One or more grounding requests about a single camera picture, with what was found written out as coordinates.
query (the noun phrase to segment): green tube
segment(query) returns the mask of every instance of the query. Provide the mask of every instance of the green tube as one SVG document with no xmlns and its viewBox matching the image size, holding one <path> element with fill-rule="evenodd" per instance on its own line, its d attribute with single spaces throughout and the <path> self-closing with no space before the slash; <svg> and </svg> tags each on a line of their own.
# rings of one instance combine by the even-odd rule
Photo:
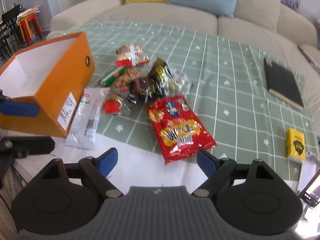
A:
<svg viewBox="0 0 320 240">
<path fill-rule="evenodd" d="M 126 67 L 123 68 L 116 68 L 114 71 L 111 71 L 108 75 L 104 76 L 99 83 L 99 87 L 109 87 L 112 85 L 114 81 L 120 76 L 124 74 L 124 71 L 126 70 Z"/>
</svg>

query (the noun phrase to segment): smartphone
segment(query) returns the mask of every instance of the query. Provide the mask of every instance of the smartphone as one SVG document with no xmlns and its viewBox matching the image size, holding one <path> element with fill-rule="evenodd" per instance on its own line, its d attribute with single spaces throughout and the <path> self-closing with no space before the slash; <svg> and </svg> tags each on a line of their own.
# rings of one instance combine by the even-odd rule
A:
<svg viewBox="0 0 320 240">
<path fill-rule="evenodd" d="M 301 191 L 300 198 L 310 207 L 316 207 L 320 201 L 320 169 Z"/>
</svg>

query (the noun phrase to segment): small yellow pack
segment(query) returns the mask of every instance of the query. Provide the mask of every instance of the small yellow pack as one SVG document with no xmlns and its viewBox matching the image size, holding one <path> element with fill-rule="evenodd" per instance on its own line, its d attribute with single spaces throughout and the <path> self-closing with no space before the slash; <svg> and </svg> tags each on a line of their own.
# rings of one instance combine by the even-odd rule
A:
<svg viewBox="0 0 320 240">
<path fill-rule="evenodd" d="M 293 128 L 289 128 L 287 136 L 287 158 L 302 163 L 306 159 L 304 147 L 304 134 Z"/>
</svg>

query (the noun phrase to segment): orange box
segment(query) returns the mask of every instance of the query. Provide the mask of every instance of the orange box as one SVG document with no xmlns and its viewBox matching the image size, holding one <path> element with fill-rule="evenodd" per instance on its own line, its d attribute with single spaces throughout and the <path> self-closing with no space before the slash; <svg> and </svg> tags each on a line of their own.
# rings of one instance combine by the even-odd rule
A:
<svg viewBox="0 0 320 240">
<path fill-rule="evenodd" d="M 39 110 L 35 117 L 0 113 L 0 128 L 66 137 L 94 68 L 84 32 L 43 41 L 16 52 L 0 69 L 0 89 L 13 104 L 33 104 Z"/>
</svg>

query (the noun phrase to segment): black notebook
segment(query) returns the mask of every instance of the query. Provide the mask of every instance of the black notebook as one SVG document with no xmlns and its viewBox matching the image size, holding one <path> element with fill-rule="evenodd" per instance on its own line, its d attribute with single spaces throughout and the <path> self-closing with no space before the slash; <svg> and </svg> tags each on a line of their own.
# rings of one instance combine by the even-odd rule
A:
<svg viewBox="0 0 320 240">
<path fill-rule="evenodd" d="M 264 71 L 266 73 L 267 89 L 270 94 L 280 98 L 299 110 L 304 108 L 292 72 L 266 58 L 264 58 Z"/>
</svg>

